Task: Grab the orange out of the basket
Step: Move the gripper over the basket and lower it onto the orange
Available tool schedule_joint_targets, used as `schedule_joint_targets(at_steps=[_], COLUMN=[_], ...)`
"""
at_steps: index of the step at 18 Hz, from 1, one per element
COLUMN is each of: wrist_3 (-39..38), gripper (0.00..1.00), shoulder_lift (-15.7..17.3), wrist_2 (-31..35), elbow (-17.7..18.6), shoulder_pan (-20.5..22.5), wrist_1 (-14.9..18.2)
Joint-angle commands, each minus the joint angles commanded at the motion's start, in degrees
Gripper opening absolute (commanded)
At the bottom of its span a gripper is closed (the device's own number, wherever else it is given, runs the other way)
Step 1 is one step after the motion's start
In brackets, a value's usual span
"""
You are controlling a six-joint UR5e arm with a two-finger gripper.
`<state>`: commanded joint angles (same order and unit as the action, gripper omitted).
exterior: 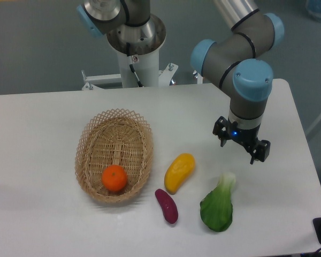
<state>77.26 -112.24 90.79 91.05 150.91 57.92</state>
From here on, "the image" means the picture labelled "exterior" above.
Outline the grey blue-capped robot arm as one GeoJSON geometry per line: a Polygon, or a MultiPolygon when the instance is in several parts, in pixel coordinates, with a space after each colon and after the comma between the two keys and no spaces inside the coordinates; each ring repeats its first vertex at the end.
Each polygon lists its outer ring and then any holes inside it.
{"type": "MultiPolygon", "coordinates": [[[[220,143],[241,145],[252,161],[264,162],[270,143],[258,138],[268,97],[272,90],[271,66],[259,56],[284,37],[281,19],[263,14],[254,1],[215,1],[232,31],[222,43],[205,39],[190,56],[192,68],[230,98],[228,117],[215,122],[213,133],[220,143]]],[[[166,38],[163,22],[150,11],[149,1],[84,1],[77,13],[93,37],[106,36],[119,57],[124,87],[158,86],[156,55],[166,38]]]]}

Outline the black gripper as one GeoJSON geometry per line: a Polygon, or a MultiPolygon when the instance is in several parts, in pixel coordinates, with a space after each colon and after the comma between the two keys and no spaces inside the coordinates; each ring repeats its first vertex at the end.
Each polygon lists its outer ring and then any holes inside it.
{"type": "Polygon", "coordinates": [[[250,164],[255,161],[264,162],[270,154],[271,143],[267,140],[258,139],[260,126],[252,129],[241,129],[237,122],[226,120],[220,116],[213,127],[212,133],[220,140],[220,146],[224,147],[228,140],[232,140],[242,147],[251,155],[250,164]]]}

